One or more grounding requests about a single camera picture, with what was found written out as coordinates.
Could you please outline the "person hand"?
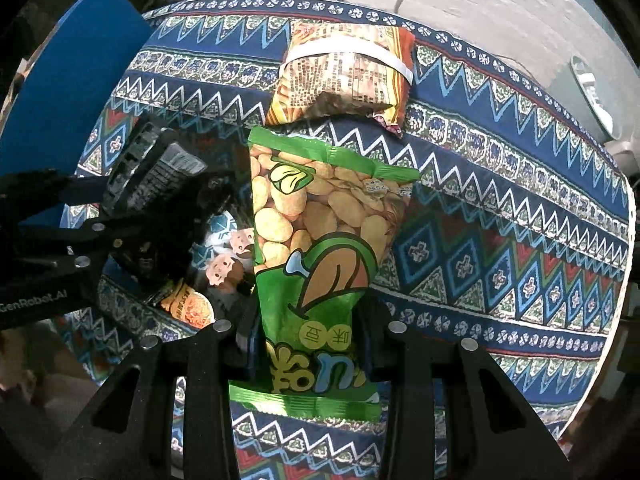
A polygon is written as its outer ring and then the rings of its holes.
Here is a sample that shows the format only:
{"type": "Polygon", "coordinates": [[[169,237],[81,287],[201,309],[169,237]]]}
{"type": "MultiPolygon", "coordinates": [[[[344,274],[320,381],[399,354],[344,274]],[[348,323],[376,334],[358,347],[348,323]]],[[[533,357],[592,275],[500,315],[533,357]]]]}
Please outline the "person hand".
{"type": "Polygon", "coordinates": [[[30,353],[32,348],[26,342],[22,330],[2,330],[1,332],[1,391],[21,396],[26,403],[32,402],[38,385],[48,370],[38,354],[30,353]]]}

